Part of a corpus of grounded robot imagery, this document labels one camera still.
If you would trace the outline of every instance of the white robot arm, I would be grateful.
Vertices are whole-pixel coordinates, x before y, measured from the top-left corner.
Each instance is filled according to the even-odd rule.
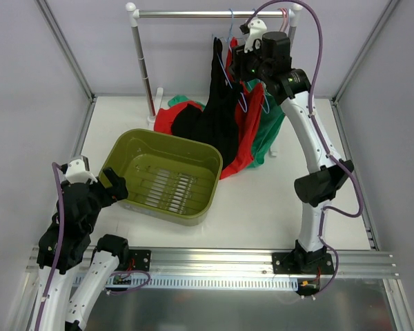
[[[110,168],[103,172],[112,187],[105,188],[89,172],[85,157],[73,159],[61,166],[61,171],[66,176],[66,181],[61,184],[63,210],[60,210],[58,204],[58,212],[53,216],[51,226],[39,241],[39,291],[30,331],[84,330],[90,311],[107,279],[119,265],[126,264],[129,254],[126,239],[109,234],[100,238],[83,283],[69,299],[100,210],[117,200],[125,199],[128,192],[126,181]],[[60,212],[64,218],[61,244],[60,223],[57,221]],[[54,263],[57,248],[59,257],[58,262]]]
[[[293,267],[297,272],[317,274],[329,258],[322,238],[326,217],[323,210],[330,207],[331,200],[348,178],[334,160],[348,172],[354,170],[353,163],[343,161],[331,143],[314,99],[310,103],[311,84],[305,72],[291,68],[287,35],[267,32],[264,22],[257,17],[242,25],[241,31],[249,38],[244,45],[233,48],[229,72],[237,81],[259,79],[265,84],[293,125],[309,171],[307,176],[295,181],[296,194],[303,203],[302,227],[292,254],[282,260],[286,265],[284,270],[291,271]]]

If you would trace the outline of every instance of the red cloth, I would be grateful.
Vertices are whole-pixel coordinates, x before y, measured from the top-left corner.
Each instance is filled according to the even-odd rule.
[[[193,105],[199,109],[201,106],[194,101],[185,101],[170,107],[169,109],[160,109],[157,118],[155,119],[155,124],[153,130],[160,133],[172,134],[172,123],[175,120],[175,117],[185,108],[187,105]]]
[[[233,38],[230,45],[231,47],[236,46],[237,40]],[[229,67],[230,63],[231,53],[228,51],[226,68]],[[244,87],[244,96],[247,102],[247,112],[244,112],[239,104],[236,105],[235,110],[235,120],[236,124],[239,126],[239,148],[237,150],[237,156],[227,168],[222,170],[221,179],[238,173],[253,162],[251,146],[255,140],[259,121],[261,119],[261,109],[264,104],[264,87],[259,83],[250,93]],[[240,101],[241,104],[245,106],[242,98]]]

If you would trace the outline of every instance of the black garment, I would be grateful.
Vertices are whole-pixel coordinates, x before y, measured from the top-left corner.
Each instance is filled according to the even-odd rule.
[[[221,54],[222,42],[215,38],[210,95],[204,111],[188,105],[175,117],[171,130],[174,136],[207,143],[217,148],[222,155],[224,169],[233,162],[239,147],[235,108],[242,86],[232,83],[232,89],[226,85],[226,78],[219,62]]]

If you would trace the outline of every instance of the green cloth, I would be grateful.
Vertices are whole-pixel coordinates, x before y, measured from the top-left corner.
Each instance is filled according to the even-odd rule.
[[[246,84],[246,87],[251,91],[256,84],[258,83],[257,79],[249,81]],[[264,110],[261,111],[261,120],[259,122],[259,127],[257,129],[255,140],[251,146],[251,154],[254,157],[254,161],[247,168],[257,168],[264,164],[264,157],[267,154],[270,146],[273,144],[273,141],[276,139],[277,134],[281,128],[282,121],[285,118],[285,114],[282,109],[276,104],[275,98],[266,93],[267,101],[270,106],[270,112],[266,114]],[[168,105],[173,107],[181,102],[190,101],[185,95],[177,95],[172,98]],[[205,105],[200,102],[197,102],[204,110]],[[264,108],[268,110],[266,101],[264,100]]]
[[[178,103],[181,102],[186,102],[186,101],[192,101],[190,100],[188,97],[186,97],[185,95],[180,95],[178,94],[176,97],[173,97],[167,104],[169,107],[173,107],[174,105],[177,105]],[[204,110],[205,105],[203,105],[202,103],[195,101],[198,105],[201,106],[202,110]]]

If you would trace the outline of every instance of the gray wall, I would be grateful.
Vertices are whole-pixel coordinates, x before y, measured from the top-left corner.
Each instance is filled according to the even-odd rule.
[[[379,245],[414,313],[414,0],[403,1],[341,100]]]
[[[32,246],[55,202],[87,108],[33,0],[0,0],[0,330],[9,330]]]
[[[143,94],[130,24],[128,0],[48,0],[96,93]],[[262,0],[132,0],[144,10],[252,10]],[[388,0],[306,0],[317,12],[324,32],[324,57],[317,96],[333,96]],[[269,8],[290,7],[290,3]],[[144,54],[152,88],[167,95],[206,94],[210,83],[211,34],[226,36],[230,19],[140,19]],[[240,37],[236,19],[233,32]],[[267,19],[279,29],[280,19]],[[317,56],[317,31],[303,10],[293,47],[293,65],[311,77]]]

